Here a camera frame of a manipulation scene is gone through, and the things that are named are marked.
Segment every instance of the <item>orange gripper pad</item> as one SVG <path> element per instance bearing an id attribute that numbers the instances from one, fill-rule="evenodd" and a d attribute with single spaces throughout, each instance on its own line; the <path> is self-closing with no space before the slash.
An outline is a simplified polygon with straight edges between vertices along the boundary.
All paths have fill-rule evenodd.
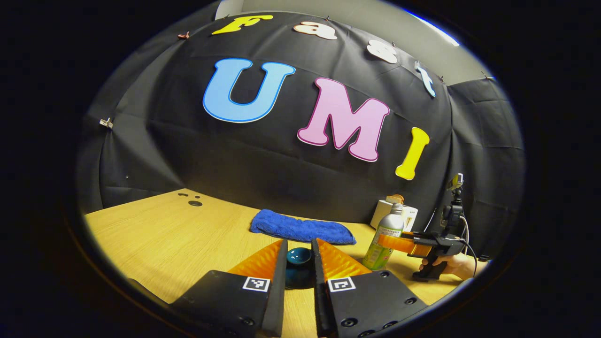
<path id="1" fill-rule="evenodd" d="M 317 238 L 319 253 L 322 255 L 323 276 L 326 281 L 331 278 L 343 278 L 370 274 L 372 271 L 342 252 L 328 242 Z"/>
<path id="2" fill-rule="evenodd" d="M 415 244 L 413 240 L 408 238 L 393 237 L 384 234 L 380 234 L 377 243 L 385 248 L 391 248 L 416 256 L 428 256 L 431 249 L 428 245 Z"/>
<path id="3" fill-rule="evenodd" d="M 278 261 L 279 248 L 282 246 L 282 242 L 283 240 L 281 239 L 271 243 L 238 263 L 238 265 L 231 268 L 228 272 L 247 277 L 269 278 L 273 281 L 275 265 Z"/>

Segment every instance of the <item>white box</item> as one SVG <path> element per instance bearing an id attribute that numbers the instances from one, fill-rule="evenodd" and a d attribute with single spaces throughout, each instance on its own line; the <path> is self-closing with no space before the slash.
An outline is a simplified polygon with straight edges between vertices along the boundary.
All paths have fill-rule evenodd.
<path id="1" fill-rule="evenodd" d="M 373 217 L 371 218 L 371 227 L 377 229 L 378 224 L 384 216 L 390 214 L 390 209 L 392 208 L 392 203 L 388 203 L 387 201 L 379 200 L 377 202 L 376 211 L 374 212 Z M 401 216 L 403 217 L 403 222 L 405 223 L 405 229 L 403 231 L 411 231 L 413 224 L 415 222 L 415 218 L 417 217 L 417 209 L 414 207 L 403 205 L 403 211 L 401 211 Z"/>

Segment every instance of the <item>black cable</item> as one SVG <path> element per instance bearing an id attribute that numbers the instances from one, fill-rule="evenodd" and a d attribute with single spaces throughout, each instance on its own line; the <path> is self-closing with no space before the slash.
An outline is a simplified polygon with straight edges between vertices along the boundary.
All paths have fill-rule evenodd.
<path id="1" fill-rule="evenodd" d="M 467 245 L 468 249 L 472 252 L 472 255 L 474 255 L 474 277 L 476 277 L 476 270 L 478 269 L 478 259 L 476 258 L 476 253 L 474 252 L 474 249 L 472 249 L 472 247 L 465 241 L 465 239 L 460 238 L 459 241 Z"/>

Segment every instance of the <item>light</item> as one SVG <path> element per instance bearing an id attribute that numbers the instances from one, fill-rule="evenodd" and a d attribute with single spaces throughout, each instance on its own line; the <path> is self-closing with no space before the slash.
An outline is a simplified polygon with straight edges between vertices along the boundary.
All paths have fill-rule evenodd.
<path id="1" fill-rule="evenodd" d="M 442 37 L 443 37 L 443 38 L 444 38 L 446 41 L 448 41 L 449 43 L 451 43 L 453 46 L 455 46 L 455 47 L 458 47 L 458 46 L 459 46 L 458 42 L 457 42 L 457 41 L 455 41 L 455 39 L 453 39 L 452 37 L 450 37 L 450 36 L 449 36 L 447 33 L 445 33 L 445 32 L 443 32 L 443 31 L 441 31 L 441 30 L 440 30 L 438 27 L 436 27 L 436 26 L 432 25 L 430 22 L 428 22 L 428 21 L 426 21 L 426 20 L 424 20 L 424 19 L 422 19 L 422 18 L 416 17 L 415 15 L 413 15 L 413 14 L 411 14 L 411 13 L 409 13 L 409 14 L 410 14 L 412 17 L 414 17 L 414 18 L 418 19 L 419 21 L 421 21 L 421 22 L 425 23 L 425 24 L 426 24 L 428 27 L 430 27 L 431 29 L 435 30 L 435 31 L 436 31 L 438 34 L 440 34 L 440 35 L 441 35 L 441 36 L 442 36 Z"/>

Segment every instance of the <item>blue towel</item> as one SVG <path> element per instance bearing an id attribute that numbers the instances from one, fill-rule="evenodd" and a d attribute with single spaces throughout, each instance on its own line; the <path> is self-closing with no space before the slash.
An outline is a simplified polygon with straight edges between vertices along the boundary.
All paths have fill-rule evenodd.
<path id="1" fill-rule="evenodd" d="M 353 234 L 340 223 L 297 220 L 267 209 L 259 211 L 252 219 L 251 232 L 306 243 L 314 238 L 338 245 L 357 243 Z"/>

